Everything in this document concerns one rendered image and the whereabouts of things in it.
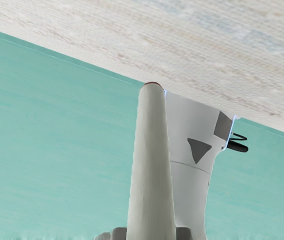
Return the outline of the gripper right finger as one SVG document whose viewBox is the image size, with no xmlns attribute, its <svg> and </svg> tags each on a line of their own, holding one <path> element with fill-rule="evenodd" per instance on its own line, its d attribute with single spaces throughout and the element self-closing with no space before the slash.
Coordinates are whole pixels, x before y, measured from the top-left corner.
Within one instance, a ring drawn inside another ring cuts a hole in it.
<svg viewBox="0 0 284 240">
<path fill-rule="evenodd" d="M 195 221 L 176 222 L 176 240 L 196 240 Z"/>
</svg>

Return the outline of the white cup with grey shapes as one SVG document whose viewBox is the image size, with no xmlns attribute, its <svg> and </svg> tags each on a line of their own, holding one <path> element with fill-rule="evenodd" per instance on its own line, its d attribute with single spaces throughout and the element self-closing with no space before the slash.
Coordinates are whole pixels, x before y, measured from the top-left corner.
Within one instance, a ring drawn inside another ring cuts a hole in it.
<svg viewBox="0 0 284 240">
<path fill-rule="evenodd" d="M 237 116 L 168 92 L 166 112 L 176 225 L 207 240 L 205 208 L 215 159 L 229 142 Z"/>
</svg>

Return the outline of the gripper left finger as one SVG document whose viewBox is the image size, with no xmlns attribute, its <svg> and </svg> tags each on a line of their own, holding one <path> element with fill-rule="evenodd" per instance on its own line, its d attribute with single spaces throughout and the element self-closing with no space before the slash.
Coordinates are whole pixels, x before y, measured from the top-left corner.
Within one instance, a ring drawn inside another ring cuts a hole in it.
<svg viewBox="0 0 284 240">
<path fill-rule="evenodd" d="M 127 227 L 128 223 L 126 223 L 126 225 L 117 226 L 110 231 L 98 234 L 94 240 L 128 240 Z"/>
</svg>

